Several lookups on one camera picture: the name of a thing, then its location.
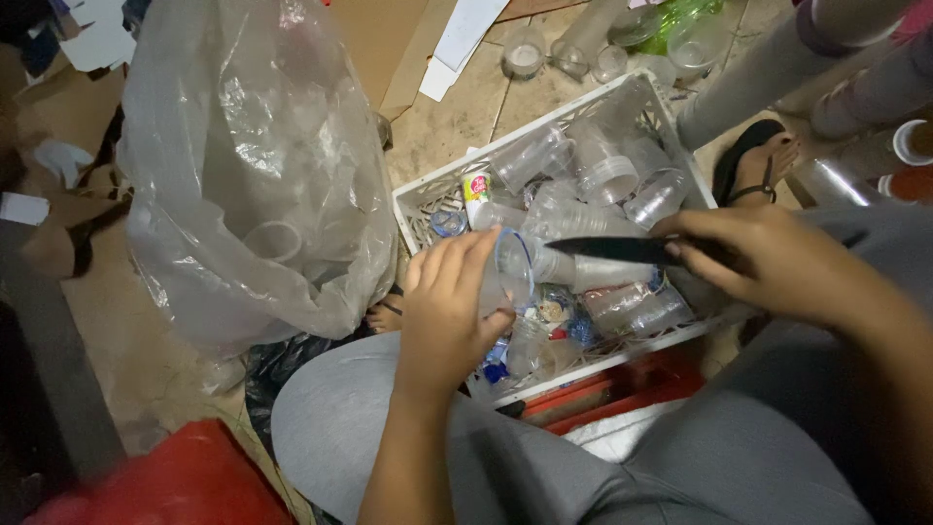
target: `hand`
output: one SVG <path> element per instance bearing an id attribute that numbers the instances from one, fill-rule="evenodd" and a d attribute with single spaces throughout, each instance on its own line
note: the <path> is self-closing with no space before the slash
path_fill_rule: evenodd
<path id="1" fill-rule="evenodd" d="M 504 311 L 479 318 L 483 267 L 500 230 L 443 239 L 411 258 L 395 392 L 449 401 L 515 320 Z"/>
<path id="2" fill-rule="evenodd" d="M 736 254 L 727 268 L 686 240 L 668 245 L 695 275 L 777 315 L 844 329 L 899 303 L 874 268 L 779 206 L 682 211 L 651 229 L 672 234 L 713 239 Z"/>

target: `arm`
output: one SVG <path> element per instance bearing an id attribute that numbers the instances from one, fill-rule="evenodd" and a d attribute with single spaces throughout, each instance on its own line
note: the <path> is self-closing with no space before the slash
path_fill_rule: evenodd
<path id="1" fill-rule="evenodd" d="M 778 206 L 681 212 L 652 234 L 717 240 L 738 256 L 731 268 L 686 240 L 672 240 L 668 250 L 737 299 L 853 342 L 878 374 L 876 397 L 884 406 L 876 416 L 891 421 L 873 443 L 909 480 L 919 496 L 913 501 L 933 501 L 933 331 L 918 305 L 829 235 Z"/>
<path id="2" fill-rule="evenodd" d="M 444 239 L 411 259 L 396 382 L 361 524 L 454 522 L 445 458 L 451 402 L 514 320 L 478 314 L 482 270 L 498 234 Z"/>

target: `sandal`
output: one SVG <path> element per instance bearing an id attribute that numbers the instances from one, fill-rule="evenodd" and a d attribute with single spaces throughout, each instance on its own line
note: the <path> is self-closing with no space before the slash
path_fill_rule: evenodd
<path id="1" fill-rule="evenodd" d="M 765 168 L 764 178 L 761 184 L 750 186 L 736 194 L 732 195 L 732 188 L 735 186 L 735 172 L 739 167 L 739 161 L 747 151 L 758 146 L 763 146 L 771 137 L 783 133 L 784 125 L 773 119 L 764 119 L 748 126 L 748 129 L 739 136 L 735 144 L 727 149 L 719 161 L 716 163 L 716 169 L 713 171 L 713 198 L 719 207 L 728 206 L 730 203 L 749 193 L 762 192 L 771 197 L 772 204 L 777 200 L 777 192 L 771 185 L 772 159 L 768 158 L 768 166 Z"/>

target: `knife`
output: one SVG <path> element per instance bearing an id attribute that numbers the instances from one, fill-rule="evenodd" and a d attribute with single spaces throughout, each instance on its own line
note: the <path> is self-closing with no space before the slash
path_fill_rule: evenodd
<path id="1" fill-rule="evenodd" d="M 568 255 L 588 255 L 629 263 L 682 266 L 683 262 L 664 249 L 670 238 L 641 237 L 576 237 L 550 241 L 545 246 Z M 731 267 L 735 257 L 719 243 L 691 238 L 689 242 L 716 261 Z"/>

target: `finger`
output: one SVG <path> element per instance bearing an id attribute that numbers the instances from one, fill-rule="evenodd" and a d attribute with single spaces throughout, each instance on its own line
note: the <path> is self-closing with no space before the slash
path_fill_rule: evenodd
<path id="1" fill-rule="evenodd" d="M 483 232 L 482 239 L 466 254 L 463 263 L 463 269 L 460 271 L 460 279 L 457 281 L 457 291 L 465 299 L 468 297 L 475 303 L 480 300 L 480 286 L 482 285 L 482 274 L 486 268 L 486 260 L 495 248 L 495 241 L 502 232 L 501 226 L 495 226 L 488 232 Z"/>
<path id="2" fill-rule="evenodd" d="M 719 262 L 714 261 L 693 245 L 684 241 L 675 241 L 669 245 L 691 273 L 716 286 L 732 297 L 745 300 L 750 293 L 752 280 L 738 274 Z"/>
<path id="3" fill-rule="evenodd" d="M 483 353 L 493 347 L 495 340 L 501 337 L 513 322 L 515 322 L 515 312 L 505 310 L 496 310 L 486 319 L 480 320 L 480 341 Z"/>
<path id="4" fill-rule="evenodd" d="M 478 245 L 485 235 L 485 232 L 473 232 L 457 237 L 444 251 L 444 260 L 441 262 L 442 270 L 434 279 L 431 288 L 453 291 L 460 280 L 467 253 Z"/>
<path id="5" fill-rule="evenodd" d="M 432 246 L 425 254 L 425 263 L 421 267 L 421 279 L 418 281 L 418 288 L 429 289 L 434 284 L 434 279 L 438 277 L 440 263 L 444 260 L 444 252 L 453 242 L 453 237 L 441 239 Z"/>
<path id="6" fill-rule="evenodd" d="M 412 291 L 415 288 L 418 288 L 418 282 L 421 280 L 421 268 L 425 264 L 425 256 L 427 252 L 422 250 L 418 253 L 415 253 L 409 261 L 408 271 L 405 272 L 405 283 L 402 285 L 402 290 Z"/>
<path id="7" fill-rule="evenodd" d="M 648 234 L 652 237 L 690 235 L 716 239 L 726 245 L 739 248 L 746 238 L 748 220 L 745 215 L 744 210 L 737 208 L 684 210 L 659 220 Z"/>

